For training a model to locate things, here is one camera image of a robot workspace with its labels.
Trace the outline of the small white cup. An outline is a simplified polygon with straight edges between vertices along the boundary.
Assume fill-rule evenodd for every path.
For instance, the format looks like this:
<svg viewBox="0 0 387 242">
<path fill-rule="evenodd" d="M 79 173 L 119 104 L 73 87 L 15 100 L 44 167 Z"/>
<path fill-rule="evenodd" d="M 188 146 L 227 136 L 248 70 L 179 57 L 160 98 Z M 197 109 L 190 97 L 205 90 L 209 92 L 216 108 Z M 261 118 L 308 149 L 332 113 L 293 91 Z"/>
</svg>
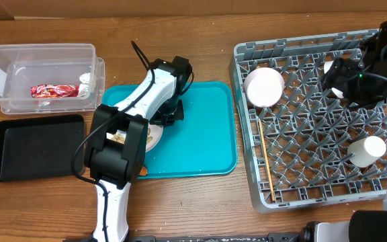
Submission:
<svg viewBox="0 0 387 242">
<path fill-rule="evenodd" d="M 351 143 L 347 153 L 353 154 L 349 159 L 358 167 L 368 167 L 386 152 L 386 143 L 378 136 L 369 136 Z"/>
</svg>

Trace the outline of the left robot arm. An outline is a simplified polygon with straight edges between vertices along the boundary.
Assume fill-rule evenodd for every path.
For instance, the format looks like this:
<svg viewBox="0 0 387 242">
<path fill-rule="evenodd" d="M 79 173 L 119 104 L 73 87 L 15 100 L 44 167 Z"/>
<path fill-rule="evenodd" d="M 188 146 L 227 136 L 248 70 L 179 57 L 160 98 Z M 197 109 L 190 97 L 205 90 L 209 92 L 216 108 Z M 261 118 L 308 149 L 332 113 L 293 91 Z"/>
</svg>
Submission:
<svg viewBox="0 0 387 242">
<path fill-rule="evenodd" d="M 180 100 L 193 77 L 186 58 L 153 61 L 144 81 L 114 106 L 95 110 L 87 137 L 84 164 L 97 190 L 97 225 L 91 241 L 124 241 L 131 183 L 139 176 L 146 155 L 148 126 L 173 125 L 184 119 Z"/>
</svg>

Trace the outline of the pile of peanuts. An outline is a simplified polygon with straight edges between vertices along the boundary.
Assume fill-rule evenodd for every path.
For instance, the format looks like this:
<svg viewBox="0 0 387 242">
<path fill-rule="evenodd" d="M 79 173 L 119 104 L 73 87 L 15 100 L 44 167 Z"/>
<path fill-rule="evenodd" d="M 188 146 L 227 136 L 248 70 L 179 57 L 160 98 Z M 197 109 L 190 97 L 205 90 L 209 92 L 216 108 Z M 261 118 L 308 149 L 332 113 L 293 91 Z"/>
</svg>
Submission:
<svg viewBox="0 0 387 242">
<path fill-rule="evenodd" d="M 153 137 L 151 136 L 151 132 L 148 131 L 148 136 L 147 136 L 146 143 L 151 142 L 152 139 L 153 139 Z M 113 141 L 116 141 L 118 143 L 124 144 L 125 140 L 126 140 L 126 133 L 124 131 L 118 130 L 115 134 L 113 134 L 110 137 L 110 140 L 113 140 Z"/>
</svg>

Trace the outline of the white bowl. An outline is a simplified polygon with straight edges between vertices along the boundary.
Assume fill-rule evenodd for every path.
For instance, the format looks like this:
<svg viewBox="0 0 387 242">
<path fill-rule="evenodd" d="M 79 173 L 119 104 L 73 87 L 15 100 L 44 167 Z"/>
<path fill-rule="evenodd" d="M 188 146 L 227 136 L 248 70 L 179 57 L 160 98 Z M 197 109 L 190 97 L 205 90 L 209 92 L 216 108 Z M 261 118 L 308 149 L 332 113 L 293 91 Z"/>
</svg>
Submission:
<svg viewBox="0 0 387 242">
<path fill-rule="evenodd" d="M 323 67 L 323 70 L 324 70 L 324 74 L 327 74 L 329 72 L 329 70 L 331 69 L 331 66 L 333 64 L 333 61 L 326 61 L 324 63 L 324 67 Z M 331 88 L 331 91 L 340 99 L 343 99 L 343 92 L 332 87 Z"/>
</svg>

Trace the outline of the orange carrot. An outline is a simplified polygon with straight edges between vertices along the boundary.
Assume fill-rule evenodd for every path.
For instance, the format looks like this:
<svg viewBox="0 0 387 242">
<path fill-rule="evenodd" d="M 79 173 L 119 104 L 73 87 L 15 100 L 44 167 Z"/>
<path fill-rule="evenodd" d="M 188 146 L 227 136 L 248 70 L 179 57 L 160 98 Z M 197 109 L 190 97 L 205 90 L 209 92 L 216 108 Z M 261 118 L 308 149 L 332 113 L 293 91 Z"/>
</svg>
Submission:
<svg viewBox="0 0 387 242">
<path fill-rule="evenodd" d="M 139 176 L 146 176 L 146 175 L 147 175 L 147 168 L 142 167 L 142 169 L 140 170 Z"/>
</svg>

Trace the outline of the pink bowl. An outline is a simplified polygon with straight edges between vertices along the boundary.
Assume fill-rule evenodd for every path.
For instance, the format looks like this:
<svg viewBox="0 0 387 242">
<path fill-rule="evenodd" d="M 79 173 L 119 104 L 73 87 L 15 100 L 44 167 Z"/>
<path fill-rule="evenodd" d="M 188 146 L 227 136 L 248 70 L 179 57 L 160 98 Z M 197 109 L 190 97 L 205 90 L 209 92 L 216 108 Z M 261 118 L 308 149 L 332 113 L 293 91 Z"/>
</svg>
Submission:
<svg viewBox="0 0 387 242">
<path fill-rule="evenodd" d="M 243 83 L 247 99 L 260 108 L 269 108 L 278 103 L 284 87 L 284 78 L 280 72 L 269 67 L 256 68 L 247 75 Z"/>
</svg>

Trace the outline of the white round plate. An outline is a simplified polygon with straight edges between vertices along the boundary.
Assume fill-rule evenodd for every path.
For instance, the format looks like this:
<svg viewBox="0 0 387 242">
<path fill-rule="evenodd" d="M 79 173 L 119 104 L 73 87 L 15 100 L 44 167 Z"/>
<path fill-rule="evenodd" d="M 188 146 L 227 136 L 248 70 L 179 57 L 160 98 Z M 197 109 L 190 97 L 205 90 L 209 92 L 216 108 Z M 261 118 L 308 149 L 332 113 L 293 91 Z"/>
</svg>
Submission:
<svg viewBox="0 0 387 242">
<path fill-rule="evenodd" d="M 150 124 L 148 126 L 148 131 L 150 131 L 150 135 L 153 137 L 152 141 L 149 143 L 146 143 L 146 152 L 149 152 L 151 149 L 153 149 L 157 143 L 160 141 L 162 135 L 163 135 L 163 127 L 152 125 Z M 112 133 L 107 133 L 107 139 L 110 139 L 112 136 Z"/>
</svg>

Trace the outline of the wooden chopstick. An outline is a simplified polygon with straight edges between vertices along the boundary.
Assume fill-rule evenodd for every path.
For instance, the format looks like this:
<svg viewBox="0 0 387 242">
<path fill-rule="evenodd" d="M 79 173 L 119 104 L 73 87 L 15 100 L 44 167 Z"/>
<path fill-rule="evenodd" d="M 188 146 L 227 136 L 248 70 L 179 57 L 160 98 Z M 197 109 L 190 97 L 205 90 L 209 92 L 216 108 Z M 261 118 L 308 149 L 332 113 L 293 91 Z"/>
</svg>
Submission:
<svg viewBox="0 0 387 242">
<path fill-rule="evenodd" d="M 269 183 L 271 201 L 275 202 L 276 201 L 275 192 L 274 192 L 273 182 L 272 182 L 272 178 L 271 178 L 271 171 L 270 171 L 269 160 L 268 160 L 268 156 L 267 156 L 267 149 L 266 149 L 266 145 L 265 145 L 263 125 L 262 125 L 261 120 L 259 120 L 259 122 L 258 122 L 258 127 L 259 127 L 259 135 L 261 138 L 261 145 L 262 145 L 262 149 L 263 149 L 263 155 L 264 155 L 264 159 L 265 159 L 265 168 L 266 168 L 266 174 L 267 174 L 268 183 Z"/>
</svg>

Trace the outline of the red snack wrapper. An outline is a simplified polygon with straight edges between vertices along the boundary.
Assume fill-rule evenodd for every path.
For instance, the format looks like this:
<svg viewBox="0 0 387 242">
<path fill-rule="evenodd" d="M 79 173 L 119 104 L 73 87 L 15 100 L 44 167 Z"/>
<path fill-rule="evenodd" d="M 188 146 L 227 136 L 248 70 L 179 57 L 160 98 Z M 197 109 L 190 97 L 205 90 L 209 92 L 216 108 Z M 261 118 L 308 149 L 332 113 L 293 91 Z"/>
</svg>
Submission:
<svg viewBox="0 0 387 242">
<path fill-rule="evenodd" d="M 30 88 L 31 96 L 34 98 L 46 97 L 77 97 L 78 85 L 50 85 L 43 84 Z"/>
</svg>

